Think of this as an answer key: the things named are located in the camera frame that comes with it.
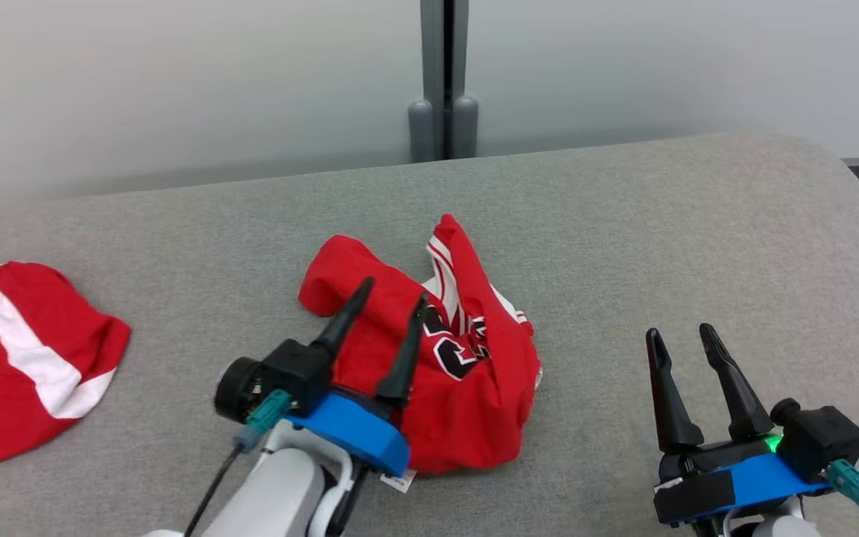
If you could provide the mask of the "red jersey with white sleeves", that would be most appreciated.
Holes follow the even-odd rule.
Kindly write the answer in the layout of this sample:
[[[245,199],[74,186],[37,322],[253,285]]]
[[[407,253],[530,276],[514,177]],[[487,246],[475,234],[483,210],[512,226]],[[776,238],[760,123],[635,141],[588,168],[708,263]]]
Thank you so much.
[[[542,364],[534,327],[488,279],[473,242],[450,214],[426,246],[433,276],[421,283],[357,239],[335,235],[308,266],[301,305],[328,317],[365,278],[374,279],[334,365],[338,386],[375,395],[391,370],[420,296],[427,299],[421,346],[402,431],[422,474],[488,469],[511,462],[523,442]]]

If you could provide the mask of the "grey partition post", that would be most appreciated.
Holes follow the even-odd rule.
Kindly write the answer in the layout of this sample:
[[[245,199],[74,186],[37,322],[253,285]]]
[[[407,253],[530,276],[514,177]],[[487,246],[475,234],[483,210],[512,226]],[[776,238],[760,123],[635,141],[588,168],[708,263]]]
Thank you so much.
[[[466,88],[468,0],[419,0],[422,96],[410,103],[413,163],[477,156],[479,102]]]

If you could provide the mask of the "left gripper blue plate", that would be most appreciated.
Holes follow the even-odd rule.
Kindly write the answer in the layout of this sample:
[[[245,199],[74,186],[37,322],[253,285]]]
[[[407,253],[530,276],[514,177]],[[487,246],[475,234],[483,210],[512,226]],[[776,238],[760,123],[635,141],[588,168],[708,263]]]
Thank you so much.
[[[367,305],[374,283],[372,277],[362,280],[353,295],[313,340],[314,349],[325,351],[329,358],[338,356],[355,320]],[[391,370],[377,384],[375,400],[389,408],[405,408],[409,404],[426,306],[426,295],[420,295],[406,323],[406,334]],[[272,393],[263,380],[264,373],[265,368],[260,365],[260,361],[252,358],[241,357],[229,364],[215,389],[215,411],[243,425],[243,421],[256,410],[260,402]],[[281,421],[288,421],[309,430],[386,475],[401,478],[408,471],[410,448],[399,429],[360,402],[337,393],[334,388],[331,387],[330,394],[310,417],[297,417],[291,414],[291,409],[275,426]]]

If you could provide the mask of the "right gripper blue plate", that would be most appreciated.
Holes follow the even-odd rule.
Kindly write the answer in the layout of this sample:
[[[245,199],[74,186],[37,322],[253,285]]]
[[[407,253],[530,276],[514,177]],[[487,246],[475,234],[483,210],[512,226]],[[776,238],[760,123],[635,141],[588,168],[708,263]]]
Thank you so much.
[[[734,509],[758,514],[763,507],[773,507],[788,497],[828,492],[824,480],[807,483],[781,461],[774,452],[777,436],[762,436],[775,425],[715,327],[702,323],[699,336],[725,395],[730,417],[727,431],[734,442],[698,448],[705,437],[691,421],[673,380],[664,340],[657,327],[651,327],[645,340],[655,432],[658,448],[665,454],[653,499],[659,523],[677,527]]]

